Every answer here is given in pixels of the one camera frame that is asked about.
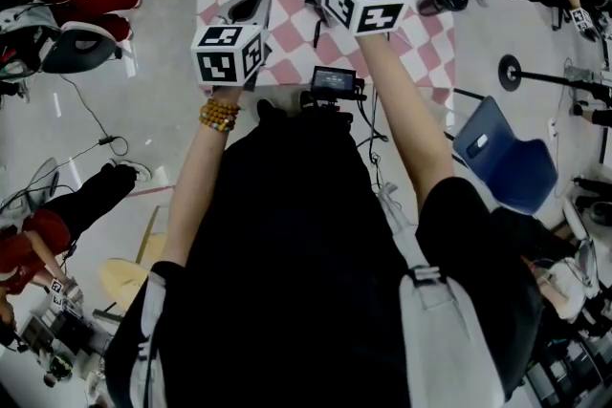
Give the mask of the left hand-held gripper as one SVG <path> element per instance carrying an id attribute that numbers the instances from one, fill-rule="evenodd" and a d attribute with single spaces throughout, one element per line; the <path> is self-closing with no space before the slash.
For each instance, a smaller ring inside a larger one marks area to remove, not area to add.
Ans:
<path id="1" fill-rule="evenodd" d="M 197 29 L 191 55 L 202 88 L 252 90 L 272 53 L 268 44 L 273 0 L 229 0 Z"/>

